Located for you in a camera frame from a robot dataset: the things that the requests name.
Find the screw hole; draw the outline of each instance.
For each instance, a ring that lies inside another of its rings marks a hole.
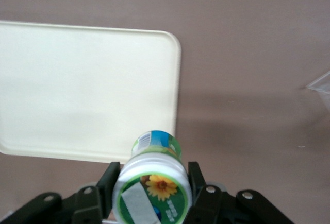
[[[216,188],[209,185],[208,187],[206,187],[206,191],[209,192],[209,193],[214,193],[214,192],[216,192]]]
[[[84,194],[90,194],[90,193],[92,193],[92,191],[93,191],[92,187],[88,187],[88,188],[84,189]]]
[[[45,202],[50,202],[50,201],[52,201],[53,199],[54,199],[54,196],[49,195],[49,196],[46,196],[43,200],[44,200]]]

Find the product label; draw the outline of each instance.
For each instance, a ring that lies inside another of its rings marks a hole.
[[[147,152],[166,153],[177,160],[181,159],[179,142],[163,131],[150,131],[140,136],[133,144],[132,156]]]
[[[183,221],[188,211],[187,195],[182,186],[174,179],[159,173],[139,175],[122,187],[120,195],[136,183],[140,183],[143,186],[145,194],[148,196],[150,204],[162,224],[173,224]],[[142,205],[144,203],[137,201],[136,204]],[[125,223],[134,224],[122,197],[118,198],[117,205]]]

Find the gray surface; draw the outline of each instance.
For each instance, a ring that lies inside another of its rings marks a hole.
[[[330,222],[330,113],[305,89],[330,70],[330,0],[0,0],[0,19],[175,34],[184,163],[231,194],[261,192],[295,223]],[[0,163],[0,216],[44,191],[66,197],[107,167]]]

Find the sunflower image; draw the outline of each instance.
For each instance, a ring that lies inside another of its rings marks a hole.
[[[148,186],[149,195],[153,197],[157,196],[158,201],[162,200],[164,202],[170,195],[177,193],[177,185],[168,178],[160,175],[150,175],[149,181],[145,184]]]

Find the plastic tray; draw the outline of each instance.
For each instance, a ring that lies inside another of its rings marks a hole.
[[[0,21],[0,51],[3,153],[125,163],[139,135],[174,135],[168,32]]]

